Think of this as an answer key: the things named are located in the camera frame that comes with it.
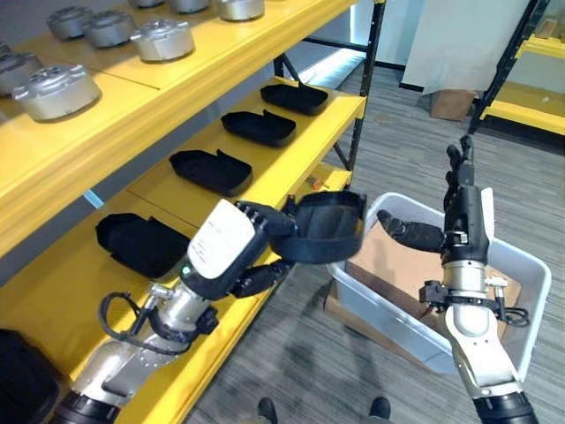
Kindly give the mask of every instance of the shoe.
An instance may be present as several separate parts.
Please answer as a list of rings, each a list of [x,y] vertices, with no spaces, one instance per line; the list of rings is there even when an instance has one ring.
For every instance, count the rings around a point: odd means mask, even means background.
[[[377,397],[371,405],[370,417],[379,417],[384,420],[390,419],[390,402],[385,397]]]
[[[257,414],[260,417],[266,419],[271,424],[278,424],[278,420],[276,418],[275,404],[268,397],[264,397],[259,401],[259,405],[257,406]]]

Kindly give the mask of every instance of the black object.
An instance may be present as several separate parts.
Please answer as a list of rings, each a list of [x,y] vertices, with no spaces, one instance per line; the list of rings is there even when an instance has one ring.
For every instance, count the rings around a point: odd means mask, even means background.
[[[483,424],[538,424],[530,401],[523,392],[474,399]]]
[[[522,307],[505,307],[504,298],[496,300],[473,298],[471,296],[454,296],[452,291],[439,281],[426,281],[419,290],[420,303],[428,303],[437,308],[438,312],[445,311],[451,305],[471,305],[475,307],[488,307],[494,312],[497,320],[514,327],[527,327],[530,325],[530,315]]]
[[[236,286],[231,289],[231,294],[236,298],[247,298],[261,293],[282,281],[292,267],[294,267],[294,262],[279,259],[268,265],[246,269],[237,280]]]
[[[147,278],[165,276],[183,259],[190,239],[164,223],[135,214],[112,214],[96,226],[98,244],[112,258]]]
[[[428,223],[414,223],[395,218],[384,209],[377,212],[384,231],[397,243],[425,252],[440,253],[443,231]]]
[[[42,422],[59,396],[61,377],[17,332],[0,329],[0,422]]]
[[[49,424],[112,424],[120,409],[69,391]]]
[[[282,209],[293,216],[295,232],[273,238],[271,247],[286,261],[330,263],[351,257],[361,247],[366,197],[342,192],[308,194],[298,203],[289,198]]]
[[[200,334],[212,334],[212,331],[214,331],[219,323],[216,318],[217,313],[217,309],[214,307],[208,307],[196,321],[196,329],[193,331],[179,331],[172,329],[161,321],[157,308],[155,308],[149,316],[149,322],[151,322],[151,328],[159,335],[159,337],[181,344],[191,344]]]
[[[488,263],[489,240],[485,230],[480,189],[475,185],[474,148],[471,136],[460,139],[461,150],[448,146],[451,171],[443,199],[445,243],[441,263],[478,261]]]
[[[244,192],[253,180],[252,167],[217,150],[211,155],[202,150],[187,150],[169,158],[173,169],[182,178],[217,192],[234,197]]]
[[[109,306],[114,299],[124,299],[127,301],[130,309],[135,314],[135,321],[130,326],[128,330],[124,331],[115,331],[113,330],[108,323],[108,311]],[[158,353],[160,355],[170,355],[176,356],[181,355],[188,351],[191,347],[192,341],[196,339],[197,336],[200,334],[210,334],[214,328],[218,325],[218,321],[215,318],[216,310],[213,307],[209,307],[204,314],[200,316],[200,318],[196,322],[196,329],[194,331],[175,331],[170,329],[167,325],[165,325],[158,315],[157,308],[153,309],[145,309],[140,308],[136,305],[136,303],[131,299],[130,293],[121,293],[114,291],[108,294],[100,304],[98,308],[98,321],[100,322],[102,329],[106,334],[112,337],[114,340],[127,343],[129,345],[134,345],[146,349],[148,351],[152,351]],[[151,328],[157,333],[160,337],[165,338],[167,340],[174,340],[179,342],[180,344],[186,344],[183,349],[177,351],[171,351],[166,349],[161,349],[159,347],[155,347],[152,344],[148,344],[145,342],[139,341],[135,335],[137,331],[143,326],[145,321],[149,319],[151,323]]]
[[[370,417],[379,417],[390,420],[390,402],[385,397],[377,397],[371,404]]]
[[[283,148],[294,139],[297,124],[268,110],[263,115],[252,112],[233,112],[222,117],[223,127],[230,133],[271,148]]]
[[[269,422],[269,424],[278,424],[276,418],[275,404],[268,397],[264,397],[257,405],[257,414]]]
[[[326,108],[328,100],[328,93],[301,82],[298,87],[275,84],[263,87],[260,91],[265,102],[308,116],[319,115]]]

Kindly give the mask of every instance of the metal cylinder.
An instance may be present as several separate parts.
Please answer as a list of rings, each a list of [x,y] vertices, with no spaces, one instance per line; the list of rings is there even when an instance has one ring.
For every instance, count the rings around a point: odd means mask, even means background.
[[[0,56],[0,95],[11,95],[13,89],[25,84],[30,73],[43,64],[31,53],[5,53]]]
[[[127,0],[131,7],[139,7],[146,9],[148,7],[155,7],[159,4],[165,3],[165,0]]]
[[[218,13],[228,21],[260,18],[265,13],[265,0],[218,0]]]
[[[49,121],[85,108],[101,94],[84,66],[60,64],[32,73],[12,96],[32,119]]]
[[[160,19],[133,32],[132,42],[141,60],[163,62],[184,57],[194,50],[188,22]]]
[[[10,52],[11,52],[10,46],[5,42],[0,42],[0,56]]]
[[[210,5],[210,0],[169,0],[170,9],[175,13],[196,13]]]
[[[98,49],[128,42],[136,29],[132,15],[125,11],[101,11],[83,26],[85,37]]]
[[[47,18],[47,26],[59,40],[70,40],[84,35],[82,27],[92,15],[92,10],[88,7],[65,7],[53,12]]]
[[[451,290],[486,293],[485,264],[478,261],[448,262],[443,265],[443,283]]]

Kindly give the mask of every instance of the shelf post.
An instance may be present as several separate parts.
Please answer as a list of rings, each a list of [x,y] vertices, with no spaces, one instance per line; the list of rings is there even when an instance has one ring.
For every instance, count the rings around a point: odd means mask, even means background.
[[[379,2],[373,6],[373,17],[371,19],[371,30],[369,32],[369,41],[367,45],[367,51],[365,56],[365,62],[363,64],[363,77],[361,80],[361,89],[359,95],[362,97],[368,97],[371,91],[371,81],[373,79],[373,69],[375,59],[377,57],[377,48],[379,47],[380,38],[380,27],[382,25],[382,17],[385,11],[385,3]],[[361,133],[363,131],[363,122],[365,120],[365,113],[362,118],[355,119],[355,125],[353,127],[353,137],[351,139],[350,156],[345,164],[345,169],[353,171],[355,168],[355,162],[357,160],[357,152],[359,148],[359,142],[361,140]]]
[[[482,98],[478,101],[475,112],[471,118],[471,123],[469,124],[469,134],[473,134],[477,131],[481,123],[481,117],[485,109],[490,106],[496,95],[501,91],[502,84],[506,81],[506,78],[512,71],[514,63],[516,62],[516,53],[520,46],[530,38],[531,33],[535,29],[539,20],[541,19],[544,11],[547,7],[549,0],[530,0],[526,6],[516,30],[510,37],[508,46],[502,53],[501,60],[496,65],[496,74],[494,75],[493,82],[490,87],[483,93]]]

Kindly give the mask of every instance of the silver metal part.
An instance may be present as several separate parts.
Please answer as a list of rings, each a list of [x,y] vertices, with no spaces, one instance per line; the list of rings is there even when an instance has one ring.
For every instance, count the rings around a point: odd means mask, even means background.
[[[165,3],[165,0],[127,0],[131,7],[139,7],[146,9],[147,7],[155,7]]]
[[[65,117],[85,108],[101,95],[84,66],[58,65],[32,73],[12,96],[37,121]]]
[[[256,19],[265,13],[265,0],[218,0],[218,13],[228,21]]]
[[[172,289],[168,287],[164,287],[160,284],[151,284],[151,287],[149,288],[149,293],[152,296],[155,296],[163,300],[173,299],[173,295],[175,294],[175,292]]]
[[[179,351],[186,344],[170,342],[156,335],[146,323],[137,337],[163,350]],[[177,358],[163,355],[132,344],[109,340],[90,357],[72,389],[89,398],[115,406],[124,406],[139,387],[158,368]]]
[[[0,56],[5,55],[6,53],[11,53],[10,46],[5,42],[0,42]]]
[[[481,292],[486,296],[485,265],[477,261],[453,261],[443,266],[443,284],[453,290]]]
[[[92,10],[88,7],[65,7],[53,12],[47,18],[47,26],[59,40],[69,40],[84,35],[82,27],[92,16]]]
[[[178,282],[173,289],[172,299],[163,302],[159,308],[159,318],[172,329],[194,331],[196,321],[209,305],[209,300],[203,299],[184,283]]]
[[[157,285],[152,285],[152,299],[147,303],[154,304],[157,298],[167,299],[159,306],[159,316],[163,323],[176,330],[194,329],[196,321],[210,302],[196,295],[181,281],[172,289]],[[186,348],[186,344],[159,337],[149,322],[144,323],[135,338],[165,351],[176,352]],[[110,340],[94,352],[72,389],[89,398],[121,407],[135,396],[139,387],[156,369],[168,365],[177,357]]]
[[[459,375],[473,399],[523,391],[516,368],[498,339],[493,311],[453,305],[439,318]]]
[[[210,0],[169,0],[170,9],[175,13],[196,13],[210,5]]]
[[[178,59],[194,50],[194,39],[188,22],[169,19],[148,22],[133,32],[131,40],[139,58],[146,62]]]
[[[132,15],[125,11],[101,11],[83,26],[85,37],[96,48],[128,42],[136,29]]]
[[[488,276],[485,278],[485,284],[488,287],[508,287],[509,282],[506,281],[506,278],[501,276]]]
[[[0,95],[11,95],[17,86],[25,84],[29,74],[43,65],[31,53],[5,53],[0,55]]]

